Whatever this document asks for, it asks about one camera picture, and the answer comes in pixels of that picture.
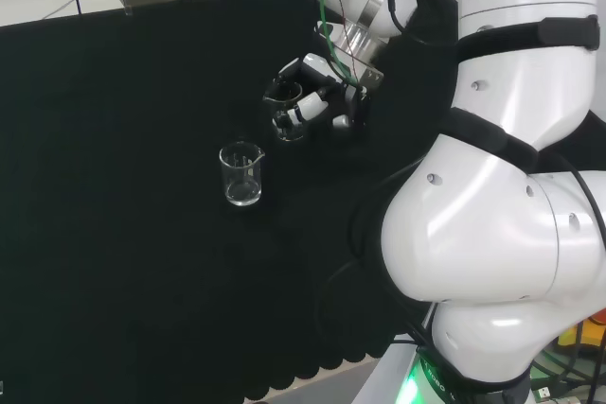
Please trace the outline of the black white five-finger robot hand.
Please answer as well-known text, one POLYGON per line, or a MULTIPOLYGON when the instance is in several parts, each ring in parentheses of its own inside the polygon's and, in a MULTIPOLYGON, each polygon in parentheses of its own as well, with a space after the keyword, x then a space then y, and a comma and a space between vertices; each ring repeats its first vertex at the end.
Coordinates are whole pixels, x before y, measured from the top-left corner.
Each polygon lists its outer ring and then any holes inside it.
POLYGON ((286 64, 262 98, 269 106, 276 137, 295 142, 320 132, 342 137, 361 133, 383 73, 359 61, 354 67, 361 71, 357 82, 341 75, 332 61, 313 53, 286 64))

